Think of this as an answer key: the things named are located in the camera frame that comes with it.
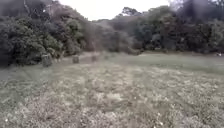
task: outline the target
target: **overcast sky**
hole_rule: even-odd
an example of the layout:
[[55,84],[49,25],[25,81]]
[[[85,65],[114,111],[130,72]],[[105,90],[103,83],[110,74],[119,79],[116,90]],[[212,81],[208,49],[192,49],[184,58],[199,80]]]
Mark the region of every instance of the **overcast sky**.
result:
[[111,19],[119,14],[123,7],[147,11],[160,5],[167,5],[168,0],[60,0],[62,4],[76,9],[89,20]]

